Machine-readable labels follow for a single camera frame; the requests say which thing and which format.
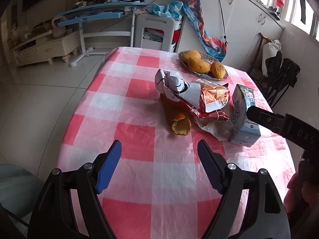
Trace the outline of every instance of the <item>colorful bag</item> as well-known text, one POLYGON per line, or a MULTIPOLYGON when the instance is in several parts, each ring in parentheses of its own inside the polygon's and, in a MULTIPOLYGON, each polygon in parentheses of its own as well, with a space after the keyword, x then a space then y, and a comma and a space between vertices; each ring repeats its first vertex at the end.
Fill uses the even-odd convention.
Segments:
POLYGON ((221 62, 226 56, 227 49, 227 41, 226 41, 226 33, 225 33, 225 24, 224 24, 224 16, 223 10, 221 8, 221 15, 223 19, 224 26, 224 39, 225 43, 217 38, 211 38, 208 36, 207 32, 204 28, 204 19, 202 8, 200 6, 200 0, 189 0, 188 3, 183 6, 185 15, 187 16, 190 25, 196 33, 200 43, 205 49, 206 53, 216 58, 219 62, 221 62))

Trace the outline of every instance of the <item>light blue box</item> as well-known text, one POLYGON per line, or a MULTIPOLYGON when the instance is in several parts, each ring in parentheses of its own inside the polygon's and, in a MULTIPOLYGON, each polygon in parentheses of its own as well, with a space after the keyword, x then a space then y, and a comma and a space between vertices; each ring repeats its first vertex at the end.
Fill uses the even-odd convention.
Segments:
POLYGON ((250 106, 255 106, 254 90, 237 84, 232 95, 234 127, 230 131, 229 142, 251 147, 260 138, 259 125, 247 119, 246 113, 250 106))

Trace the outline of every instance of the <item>cabinet door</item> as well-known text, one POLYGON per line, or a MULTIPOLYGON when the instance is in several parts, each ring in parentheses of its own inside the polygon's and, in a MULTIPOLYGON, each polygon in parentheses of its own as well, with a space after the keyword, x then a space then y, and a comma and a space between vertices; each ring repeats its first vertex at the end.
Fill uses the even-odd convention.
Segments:
MULTIPOLYGON (((256 33, 255 39, 251 45, 249 53, 243 62, 240 70, 248 71, 250 68, 250 63, 254 60, 256 55, 258 45, 260 42, 259 33, 261 32, 264 36, 270 38, 271 40, 279 39, 281 36, 283 29, 276 23, 274 19, 272 19, 269 15, 263 12, 263 18, 261 20, 260 27, 258 32, 256 33)), ((257 63, 260 64, 263 57, 263 50, 261 49, 257 58, 257 63)))
POLYGON ((262 21, 262 11, 249 0, 236 0, 226 28, 227 53, 223 64, 240 69, 262 21))
MULTIPOLYGON (((206 32, 210 37, 222 39, 224 36, 224 28, 219 0, 200 0, 200 2, 206 32)), ((221 0, 225 28, 227 27, 227 23, 235 3, 236 0, 221 0)), ((205 52, 195 32, 190 26, 188 19, 185 18, 184 21, 177 51, 181 52, 184 50, 195 49, 199 52, 205 52)))

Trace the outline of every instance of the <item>screw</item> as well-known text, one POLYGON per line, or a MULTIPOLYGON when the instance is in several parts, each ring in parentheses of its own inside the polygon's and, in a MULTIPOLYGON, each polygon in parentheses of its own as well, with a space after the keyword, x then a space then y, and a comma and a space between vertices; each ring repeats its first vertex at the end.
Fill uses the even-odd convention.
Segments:
POLYGON ((52 170, 53 175, 57 175, 59 173, 60 173, 60 170, 58 168, 52 170))
POLYGON ((91 164, 91 163, 86 163, 86 164, 84 164, 84 169, 86 169, 86 170, 89 170, 89 169, 91 169, 93 167, 93 164, 91 164))
POLYGON ((266 169, 260 169, 260 173, 262 175, 267 175, 268 174, 268 171, 266 169))
POLYGON ((236 165, 235 165, 235 164, 232 164, 232 163, 228 164, 227 167, 228 167, 228 169, 230 169, 230 170, 235 170, 235 169, 236 169, 236 165))

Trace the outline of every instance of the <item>red and white tablecloth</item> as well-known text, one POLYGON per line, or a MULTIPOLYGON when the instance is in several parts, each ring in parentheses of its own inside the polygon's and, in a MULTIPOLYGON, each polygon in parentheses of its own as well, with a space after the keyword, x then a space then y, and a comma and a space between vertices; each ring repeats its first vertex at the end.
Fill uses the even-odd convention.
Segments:
MULTIPOLYGON (((203 235, 221 196, 211 187, 198 158, 201 139, 243 170, 267 169, 283 199, 295 173, 285 139, 260 127, 261 138, 248 148, 220 142, 195 124, 189 135, 174 135, 154 85, 159 68, 185 81, 197 79, 182 67, 176 53, 129 47, 110 52, 80 100, 61 146, 58 167, 70 171, 106 152, 114 139, 122 143, 110 185, 99 195, 116 237, 187 239, 203 235)), ((229 83, 231 95, 236 84, 248 86, 255 91, 256 105, 271 110, 246 72, 226 69, 229 78, 220 83, 229 83)), ((244 191, 232 233, 239 230, 246 199, 244 191)), ((78 202, 74 204, 81 227, 78 202)))

